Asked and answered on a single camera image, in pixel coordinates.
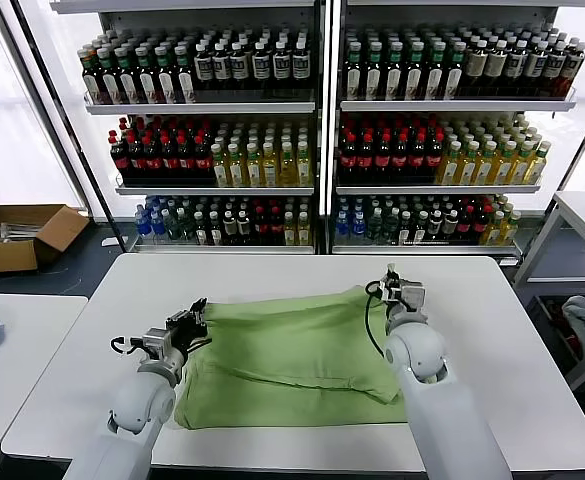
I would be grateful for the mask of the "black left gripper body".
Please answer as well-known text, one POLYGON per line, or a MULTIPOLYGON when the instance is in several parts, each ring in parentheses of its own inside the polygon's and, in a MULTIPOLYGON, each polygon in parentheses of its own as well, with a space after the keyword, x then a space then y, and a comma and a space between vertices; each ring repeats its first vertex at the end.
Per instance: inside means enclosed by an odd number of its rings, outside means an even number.
POLYGON ((171 346, 181 353, 191 353, 208 344, 206 337, 196 337, 195 325, 167 325, 171 346))

